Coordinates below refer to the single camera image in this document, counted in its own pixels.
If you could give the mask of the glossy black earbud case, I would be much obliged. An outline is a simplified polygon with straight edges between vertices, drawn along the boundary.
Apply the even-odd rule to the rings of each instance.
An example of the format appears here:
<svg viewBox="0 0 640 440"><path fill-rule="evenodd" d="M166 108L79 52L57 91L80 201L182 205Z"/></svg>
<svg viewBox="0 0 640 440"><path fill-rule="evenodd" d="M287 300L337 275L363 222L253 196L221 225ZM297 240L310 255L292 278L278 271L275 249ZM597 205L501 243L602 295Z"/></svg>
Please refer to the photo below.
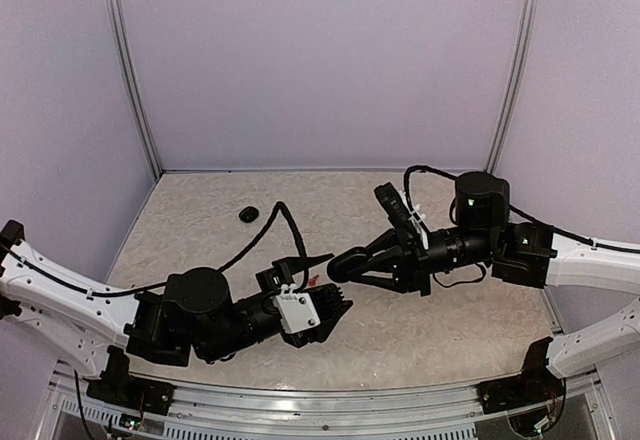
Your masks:
<svg viewBox="0 0 640 440"><path fill-rule="evenodd" d="M244 207L238 214L239 220L246 224L256 221L259 216L260 212L255 206Z"/></svg>

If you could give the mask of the small black charging case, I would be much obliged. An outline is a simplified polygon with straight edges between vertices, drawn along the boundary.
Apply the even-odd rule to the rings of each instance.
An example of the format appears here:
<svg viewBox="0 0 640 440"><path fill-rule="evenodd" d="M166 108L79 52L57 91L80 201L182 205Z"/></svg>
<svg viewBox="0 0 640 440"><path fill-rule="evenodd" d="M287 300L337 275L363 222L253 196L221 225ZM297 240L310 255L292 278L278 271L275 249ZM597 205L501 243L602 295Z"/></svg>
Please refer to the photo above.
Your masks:
<svg viewBox="0 0 640 440"><path fill-rule="evenodd" d="M359 276L355 270L368 260L369 254L364 247L351 248L329 261L326 268L327 276L336 283L350 282Z"/></svg>

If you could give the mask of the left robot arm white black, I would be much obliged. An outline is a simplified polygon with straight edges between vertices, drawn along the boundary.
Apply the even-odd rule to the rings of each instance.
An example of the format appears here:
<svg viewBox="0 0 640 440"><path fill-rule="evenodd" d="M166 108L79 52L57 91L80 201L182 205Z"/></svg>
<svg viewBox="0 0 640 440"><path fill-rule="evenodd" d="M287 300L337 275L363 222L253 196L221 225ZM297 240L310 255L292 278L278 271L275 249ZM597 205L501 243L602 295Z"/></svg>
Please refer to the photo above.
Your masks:
<svg viewBox="0 0 640 440"><path fill-rule="evenodd" d="M258 293L234 300L225 276L282 216L296 254L272 262L256 275ZM1 316L42 336L59 357L121 405L140 394L137 378L119 361L186 367L206 364L274 336L303 348L323 343L352 308L335 284L312 286L312 267L330 255L311 257L286 204L274 205L265 225L238 254L218 267L196 267L160 283L108 287L38 253L16 220L1 229Z"/></svg>

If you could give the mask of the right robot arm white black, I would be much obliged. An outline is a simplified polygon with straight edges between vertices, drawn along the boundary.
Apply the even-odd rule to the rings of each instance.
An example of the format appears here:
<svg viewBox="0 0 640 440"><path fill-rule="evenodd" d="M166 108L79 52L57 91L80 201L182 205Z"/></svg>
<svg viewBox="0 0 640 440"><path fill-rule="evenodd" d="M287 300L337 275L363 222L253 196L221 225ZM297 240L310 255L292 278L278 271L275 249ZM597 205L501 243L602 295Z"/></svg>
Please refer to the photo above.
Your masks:
<svg viewBox="0 0 640 440"><path fill-rule="evenodd" d="M510 215L516 209L508 182L485 171L452 178L453 225L429 230L411 200L410 177L431 170L409 167L401 191L390 183L375 188L392 227L369 245L331 261L327 273L333 281L426 296L439 275L474 265L482 275L524 287L583 286L638 295L638 246L605 244L528 214L513 223Z"/></svg>

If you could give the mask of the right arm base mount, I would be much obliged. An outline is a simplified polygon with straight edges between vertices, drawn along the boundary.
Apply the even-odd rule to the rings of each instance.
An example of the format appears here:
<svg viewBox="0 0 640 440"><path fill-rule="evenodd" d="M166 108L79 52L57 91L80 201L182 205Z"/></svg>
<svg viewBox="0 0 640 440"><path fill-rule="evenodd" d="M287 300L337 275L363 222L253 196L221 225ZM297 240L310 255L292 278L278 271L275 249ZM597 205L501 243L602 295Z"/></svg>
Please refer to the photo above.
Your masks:
<svg viewBox="0 0 640 440"><path fill-rule="evenodd" d="M483 413L506 413L511 430L524 439L542 439L564 413L567 384L548 370L551 342L551 337L533 342L519 373L477 386Z"/></svg>

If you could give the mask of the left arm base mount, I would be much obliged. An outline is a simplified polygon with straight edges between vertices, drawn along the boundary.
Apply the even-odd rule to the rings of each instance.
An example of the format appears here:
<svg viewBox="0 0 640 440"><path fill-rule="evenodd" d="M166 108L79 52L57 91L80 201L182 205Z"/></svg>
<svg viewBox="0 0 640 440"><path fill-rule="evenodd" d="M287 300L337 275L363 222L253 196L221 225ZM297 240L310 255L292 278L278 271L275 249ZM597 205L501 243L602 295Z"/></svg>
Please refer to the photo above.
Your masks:
<svg viewBox="0 0 640 440"><path fill-rule="evenodd" d="M175 386L168 382L134 376L129 372L130 359L115 346L107 348L107 364L97 380L88 380L88 397L140 413L166 416Z"/></svg>

